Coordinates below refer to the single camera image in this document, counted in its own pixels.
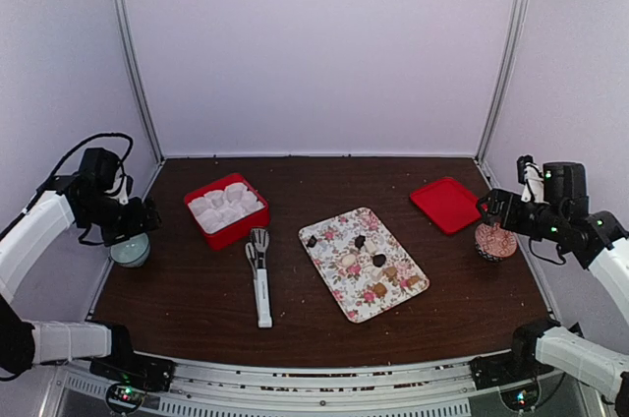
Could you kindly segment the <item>black white kitchen tongs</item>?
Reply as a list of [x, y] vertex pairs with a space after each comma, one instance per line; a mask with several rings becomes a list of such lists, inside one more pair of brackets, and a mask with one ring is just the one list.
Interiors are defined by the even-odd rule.
[[270, 235], [264, 228], [253, 228], [250, 240], [245, 245], [247, 260], [253, 271], [254, 290], [257, 306], [257, 326], [271, 328], [273, 325], [268, 291], [268, 273], [266, 253], [270, 244]]

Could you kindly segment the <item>brown striped chocolate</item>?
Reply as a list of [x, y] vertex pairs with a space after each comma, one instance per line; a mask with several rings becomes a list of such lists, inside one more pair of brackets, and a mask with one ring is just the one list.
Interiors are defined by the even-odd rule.
[[382, 283], [377, 283], [377, 284], [373, 287], [372, 291], [374, 292], [374, 294], [375, 294], [377, 297], [383, 297], [383, 296], [385, 296], [385, 295], [386, 295], [386, 293], [387, 293], [387, 289], [386, 289], [386, 287], [385, 287]]

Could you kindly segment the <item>dark chocolate cube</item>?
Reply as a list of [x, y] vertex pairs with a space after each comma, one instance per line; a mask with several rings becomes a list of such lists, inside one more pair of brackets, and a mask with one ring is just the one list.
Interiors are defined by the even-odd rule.
[[366, 242], [366, 237], [363, 235], [360, 235], [355, 239], [354, 244], [356, 248], [361, 249], [364, 246], [365, 242]]

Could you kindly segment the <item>dark round chocolate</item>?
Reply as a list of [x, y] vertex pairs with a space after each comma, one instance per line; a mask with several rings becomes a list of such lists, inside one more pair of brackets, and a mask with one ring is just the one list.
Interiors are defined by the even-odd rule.
[[382, 268], [386, 263], [386, 256], [383, 254], [377, 254], [372, 257], [372, 264], [378, 268]]

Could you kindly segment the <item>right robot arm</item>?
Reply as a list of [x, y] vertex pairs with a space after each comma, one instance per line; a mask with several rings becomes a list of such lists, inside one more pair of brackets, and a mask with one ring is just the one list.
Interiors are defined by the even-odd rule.
[[515, 234], [544, 308], [520, 319], [508, 349], [474, 362], [476, 387], [538, 380], [548, 371], [592, 388], [628, 413], [628, 229], [592, 211], [586, 169], [572, 161], [517, 162], [512, 191], [491, 182], [476, 202], [482, 227]]

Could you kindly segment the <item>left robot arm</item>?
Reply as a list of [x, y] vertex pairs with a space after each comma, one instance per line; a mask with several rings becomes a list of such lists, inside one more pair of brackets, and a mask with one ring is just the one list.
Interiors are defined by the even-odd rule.
[[94, 322], [27, 321], [12, 307], [27, 273], [66, 230], [81, 229], [87, 246], [93, 226], [100, 245], [125, 246], [157, 229], [161, 218], [152, 199], [132, 194], [125, 154], [94, 148], [101, 138], [134, 140], [120, 132], [94, 134], [69, 149], [1, 232], [1, 368], [9, 382], [37, 366], [89, 360], [121, 382], [146, 379], [151, 363], [133, 348], [124, 326]]

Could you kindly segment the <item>red chocolate box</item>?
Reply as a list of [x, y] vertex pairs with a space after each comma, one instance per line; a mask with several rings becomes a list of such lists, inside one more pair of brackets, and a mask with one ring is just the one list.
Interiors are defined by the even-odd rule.
[[205, 242], [214, 251], [244, 239], [270, 223], [266, 199], [240, 173], [233, 173], [184, 197]]

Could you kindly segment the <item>tan barrel chocolate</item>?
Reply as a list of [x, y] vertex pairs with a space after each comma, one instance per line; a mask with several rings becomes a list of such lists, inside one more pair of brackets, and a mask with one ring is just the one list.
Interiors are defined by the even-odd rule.
[[420, 281], [420, 278], [417, 275], [411, 276], [408, 281], [407, 284], [409, 287], [415, 285], [416, 283], [418, 283]]

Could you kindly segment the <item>white rectangular chocolate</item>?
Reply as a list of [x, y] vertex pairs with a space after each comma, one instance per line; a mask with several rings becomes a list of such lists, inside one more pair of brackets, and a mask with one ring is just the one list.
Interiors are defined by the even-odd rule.
[[377, 246], [375, 245], [375, 243], [372, 240], [366, 240], [365, 244], [364, 244], [365, 250], [370, 254], [370, 255], [375, 255], [378, 251]]

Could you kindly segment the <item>white cube chocolate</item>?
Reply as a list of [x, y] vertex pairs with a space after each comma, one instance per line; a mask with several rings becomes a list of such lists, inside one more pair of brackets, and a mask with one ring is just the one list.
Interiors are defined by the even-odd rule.
[[380, 268], [373, 268], [370, 270], [370, 278], [372, 281], [378, 282], [382, 278], [382, 270]]

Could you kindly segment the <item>white round swirl chocolate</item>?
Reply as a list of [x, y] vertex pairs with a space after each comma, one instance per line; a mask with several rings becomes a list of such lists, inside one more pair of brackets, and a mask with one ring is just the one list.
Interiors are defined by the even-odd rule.
[[348, 254], [344, 256], [341, 260], [341, 264], [344, 268], [351, 266], [356, 261], [356, 256], [353, 254]]

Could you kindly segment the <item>pale green ceramic bowl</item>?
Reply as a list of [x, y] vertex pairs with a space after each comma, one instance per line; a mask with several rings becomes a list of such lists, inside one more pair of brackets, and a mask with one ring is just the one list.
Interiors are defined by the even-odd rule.
[[109, 249], [109, 259], [123, 268], [139, 268], [150, 253], [149, 237], [146, 233], [136, 235]]

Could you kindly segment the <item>red patterned ceramic bowl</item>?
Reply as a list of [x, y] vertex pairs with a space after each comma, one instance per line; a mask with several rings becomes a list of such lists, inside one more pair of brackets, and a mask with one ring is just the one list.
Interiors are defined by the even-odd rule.
[[475, 230], [475, 248], [487, 261], [502, 262], [514, 255], [517, 247], [516, 235], [502, 229], [498, 223], [494, 225], [482, 223]]

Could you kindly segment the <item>red box lid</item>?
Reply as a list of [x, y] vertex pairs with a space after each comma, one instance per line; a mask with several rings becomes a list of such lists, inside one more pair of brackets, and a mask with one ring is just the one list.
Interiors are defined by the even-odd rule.
[[446, 235], [454, 235], [481, 218], [479, 198], [451, 177], [429, 183], [409, 198]]

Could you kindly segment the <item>floral serving tray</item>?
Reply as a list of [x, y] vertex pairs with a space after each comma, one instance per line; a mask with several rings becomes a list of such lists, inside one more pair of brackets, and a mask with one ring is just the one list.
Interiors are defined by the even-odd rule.
[[[378, 268], [372, 264], [374, 255], [364, 246], [355, 247], [355, 239], [360, 235], [375, 243], [376, 255], [386, 256], [378, 282], [370, 278], [370, 270]], [[317, 242], [309, 248], [307, 243], [312, 236]], [[299, 230], [298, 238], [333, 299], [353, 324], [388, 312], [429, 289], [427, 275], [370, 208], [355, 208], [305, 226]], [[344, 268], [341, 260], [348, 254], [355, 255], [356, 261]], [[383, 270], [389, 267], [397, 268], [396, 276], [384, 275]], [[407, 281], [414, 275], [420, 281], [409, 287]], [[377, 283], [386, 287], [385, 296], [377, 297], [372, 291]]]

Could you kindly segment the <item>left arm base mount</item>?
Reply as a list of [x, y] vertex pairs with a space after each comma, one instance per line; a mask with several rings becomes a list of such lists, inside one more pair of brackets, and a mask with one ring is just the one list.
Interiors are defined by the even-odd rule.
[[113, 356], [92, 359], [89, 371], [111, 381], [104, 401], [115, 414], [127, 416], [138, 411], [152, 392], [171, 387], [176, 365], [173, 361], [134, 354], [130, 361]]

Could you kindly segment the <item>right aluminium frame post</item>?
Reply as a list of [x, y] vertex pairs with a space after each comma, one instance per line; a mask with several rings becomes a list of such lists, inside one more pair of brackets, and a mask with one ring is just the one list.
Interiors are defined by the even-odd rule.
[[500, 111], [508, 92], [509, 82], [513, 74], [516, 61], [518, 45], [527, 17], [529, 2], [530, 0], [512, 0], [507, 33], [498, 67], [497, 78], [492, 92], [485, 126], [475, 155], [475, 160], [480, 166], [483, 166], [486, 163], [491, 140], [497, 128]]

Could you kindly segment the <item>aluminium frame post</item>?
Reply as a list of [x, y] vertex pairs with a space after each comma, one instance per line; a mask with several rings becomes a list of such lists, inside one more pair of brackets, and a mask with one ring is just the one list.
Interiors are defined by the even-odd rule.
[[497, 128], [500, 111], [508, 92], [509, 82], [513, 74], [516, 61], [518, 45], [527, 17], [529, 2], [530, 0], [512, 0], [507, 33], [498, 67], [497, 78], [492, 92], [485, 126], [475, 155], [475, 160], [480, 166], [483, 166], [486, 163], [491, 140]]
[[129, 13], [126, 0], [112, 0], [117, 20], [118, 32], [121, 39], [124, 62], [132, 89], [135, 104], [137, 106], [141, 124], [148, 140], [155, 162], [161, 164], [165, 158], [157, 137], [153, 118], [150, 113], [148, 101], [143, 86], [141, 68], [133, 42]]

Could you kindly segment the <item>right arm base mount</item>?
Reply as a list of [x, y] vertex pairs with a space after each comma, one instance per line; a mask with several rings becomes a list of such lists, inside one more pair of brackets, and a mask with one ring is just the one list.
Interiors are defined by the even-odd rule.
[[535, 364], [519, 362], [510, 353], [476, 357], [470, 369], [477, 390], [496, 387], [502, 404], [510, 411], [533, 411], [541, 398]]

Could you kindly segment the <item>front aluminium rail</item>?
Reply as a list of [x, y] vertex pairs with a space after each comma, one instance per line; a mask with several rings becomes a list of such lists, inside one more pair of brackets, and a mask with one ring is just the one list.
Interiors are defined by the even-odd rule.
[[[130, 416], [609, 416], [599, 395], [567, 375], [480, 389], [473, 358], [354, 368], [286, 368], [172, 358], [170, 390], [145, 394]], [[58, 368], [36, 416], [115, 416], [110, 382], [86, 362]], [[512, 410], [508, 391], [540, 385], [542, 405]]]

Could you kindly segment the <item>left aluminium frame post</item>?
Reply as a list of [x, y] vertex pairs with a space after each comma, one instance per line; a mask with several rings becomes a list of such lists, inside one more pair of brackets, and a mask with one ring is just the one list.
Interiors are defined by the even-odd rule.
[[129, 13], [126, 0], [112, 0], [117, 20], [118, 32], [121, 39], [124, 62], [132, 89], [135, 104], [137, 106], [141, 124], [148, 140], [155, 162], [161, 164], [165, 158], [157, 137], [153, 118], [150, 113], [148, 101], [143, 86], [141, 68], [133, 42]]

